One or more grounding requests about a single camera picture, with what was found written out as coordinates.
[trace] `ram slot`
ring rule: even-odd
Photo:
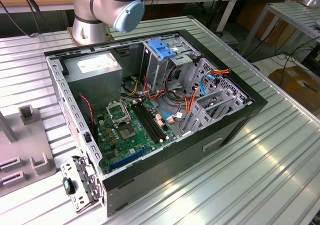
[[[153,130],[153,127],[149,124],[149,122],[145,119],[144,115],[141,113],[141,111],[138,109],[137,105],[133,105],[132,110],[134,111],[135,115],[137,118],[140,120],[142,126],[144,129],[147,131],[149,136],[151,137],[152,141],[157,144],[160,140],[159,136],[157,133]]]
[[[164,133],[159,128],[158,124],[153,120],[152,116],[148,112],[148,110],[142,104],[138,105],[138,109],[143,114],[144,118],[148,120],[149,124],[153,127],[156,134],[160,137],[160,139],[165,139]]]

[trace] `gray plastic holder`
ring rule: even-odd
[[[0,197],[57,171],[39,110],[18,110],[6,117],[0,112]]]

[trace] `green motherboard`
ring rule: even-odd
[[[143,109],[148,111],[150,118],[154,121],[166,139],[155,141],[152,139],[152,131],[145,129],[143,124],[145,119],[141,114],[137,115],[136,109],[132,104],[126,105],[130,122],[123,122],[115,127],[113,120],[122,118],[124,116],[123,110],[118,106],[109,110],[113,120],[107,110],[105,112],[96,114],[95,120],[98,121],[98,147],[102,153],[102,160],[99,165],[102,171],[110,173],[116,168],[122,167],[137,158],[146,155],[158,148],[161,148],[176,139],[172,130],[167,126],[160,127],[157,124],[155,115],[158,113],[155,107],[149,100],[141,103]]]

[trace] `slotted aluminum surface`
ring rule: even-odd
[[[311,38],[315,39],[320,36],[320,29],[315,26],[315,23],[320,21],[319,8],[309,8],[299,2],[282,2],[271,3],[268,9]]]
[[[196,20],[144,21],[116,39],[187,29],[258,91],[268,104],[228,145],[107,218],[96,204],[75,214],[55,175],[0,198],[12,224],[307,224],[320,208],[320,122]],[[67,32],[0,39],[0,106],[39,108],[56,167],[78,152],[43,56],[73,47]]]

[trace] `empty cpu socket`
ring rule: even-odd
[[[119,126],[117,130],[120,133],[123,140],[127,140],[137,135],[136,131],[134,130],[131,124],[124,124],[122,126]]]

